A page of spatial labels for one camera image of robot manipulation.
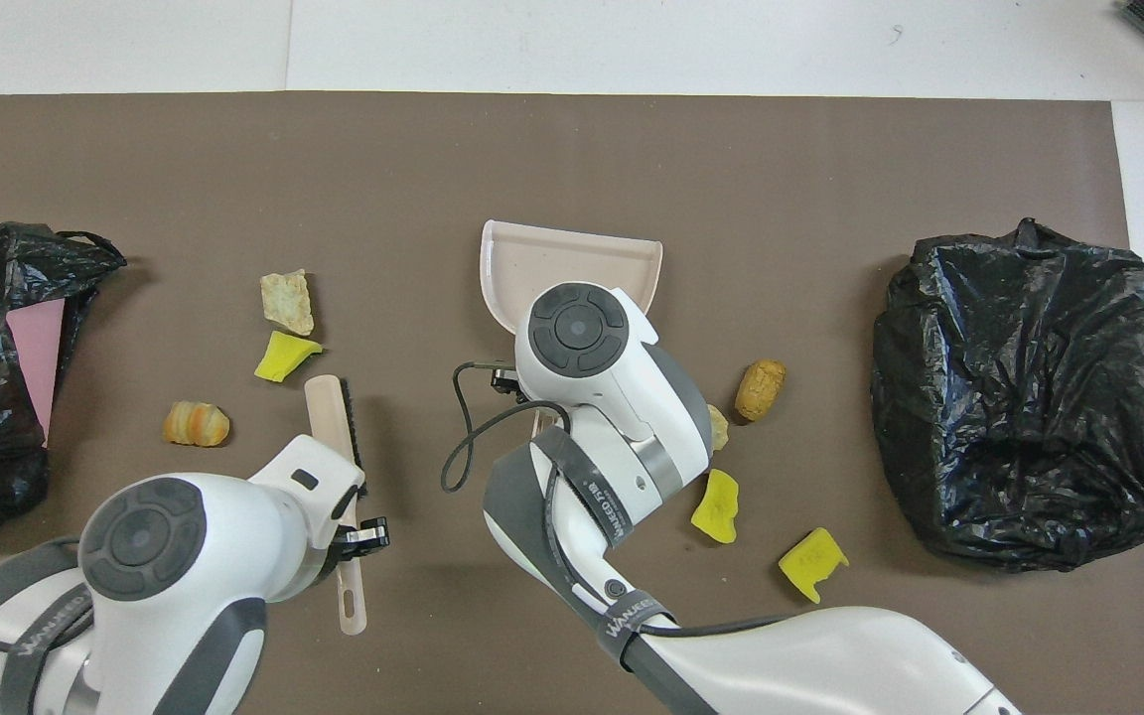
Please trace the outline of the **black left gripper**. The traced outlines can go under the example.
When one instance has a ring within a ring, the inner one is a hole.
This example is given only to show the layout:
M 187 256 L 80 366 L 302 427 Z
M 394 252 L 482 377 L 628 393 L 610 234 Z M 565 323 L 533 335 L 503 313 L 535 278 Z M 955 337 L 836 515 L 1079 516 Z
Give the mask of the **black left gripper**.
M 389 546 L 386 517 L 370 517 L 358 523 L 356 521 L 356 502 L 358 492 L 353 492 L 337 521 L 335 532 L 324 553 L 319 580 L 328 578 L 341 562 L 351 561 L 355 553 L 378 553 Z

